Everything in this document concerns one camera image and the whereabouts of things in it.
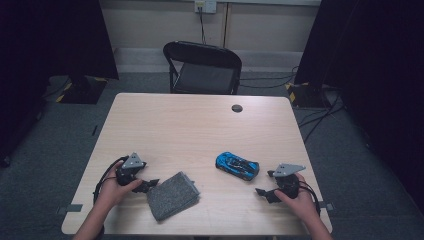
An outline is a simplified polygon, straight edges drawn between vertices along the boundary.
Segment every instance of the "folding chair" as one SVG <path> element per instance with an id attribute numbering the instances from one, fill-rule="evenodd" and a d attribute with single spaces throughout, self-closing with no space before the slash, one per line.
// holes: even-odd
<path id="1" fill-rule="evenodd" d="M 231 50 L 175 41 L 166 44 L 163 53 L 169 63 L 171 93 L 237 94 L 242 63 Z M 174 62 L 182 63 L 179 72 Z"/>

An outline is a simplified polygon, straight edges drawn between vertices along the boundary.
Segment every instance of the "carpeted floor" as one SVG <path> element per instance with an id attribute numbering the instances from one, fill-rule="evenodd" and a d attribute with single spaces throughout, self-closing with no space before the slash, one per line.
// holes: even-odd
<path id="1" fill-rule="evenodd" d="M 289 75 L 243 72 L 239 95 L 287 97 L 284 86 L 275 86 Z M 52 78 L 47 92 L 65 81 Z M 55 103 L 60 92 L 47 97 L 42 118 L 11 155 L 11 166 L 0 169 L 0 239 L 69 239 L 61 232 L 64 215 L 57 209 L 72 201 L 114 97 L 120 92 L 167 93 L 168 81 L 168 73 L 121 73 L 96 105 Z M 336 91 L 328 92 L 331 102 L 336 96 Z M 338 100 L 334 109 L 341 110 L 312 133 L 316 122 L 300 128 L 304 138 L 311 133 L 306 149 L 324 199 L 335 206 L 329 212 L 334 238 L 424 239 L 422 215 L 391 170 L 367 149 L 361 128 L 342 107 Z M 319 109 L 293 111 L 299 123 L 324 114 Z"/>

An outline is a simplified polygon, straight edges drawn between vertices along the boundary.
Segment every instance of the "wall outlet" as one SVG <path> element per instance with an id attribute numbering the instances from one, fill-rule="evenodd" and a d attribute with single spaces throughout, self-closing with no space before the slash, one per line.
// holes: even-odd
<path id="1" fill-rule="evenodd" d="M 202 13 L 216 13 L 216 1 L 194 1 L 194 12 L 198 13 L 199 8 Z"/>

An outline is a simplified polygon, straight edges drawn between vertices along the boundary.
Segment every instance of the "folded gray towel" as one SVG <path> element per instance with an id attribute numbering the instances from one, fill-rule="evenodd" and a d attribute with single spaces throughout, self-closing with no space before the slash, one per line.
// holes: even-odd
<path id="1" fill-rule="evenodd" d="M 199 201 L 193 182 L 179 172 L 147 192 L 147 201 L 156 221 L 171 217 Z"/>

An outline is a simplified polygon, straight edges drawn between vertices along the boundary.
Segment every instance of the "toy car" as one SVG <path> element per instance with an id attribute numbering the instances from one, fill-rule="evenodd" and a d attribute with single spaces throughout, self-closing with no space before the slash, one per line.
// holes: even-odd
<path id="1" fill-rule="evenodd" d="M 216 158 L 215 167 L 250 181 L 259 173 L 259 163 L 251 162 L 230 152 L 223 152 Z"/>

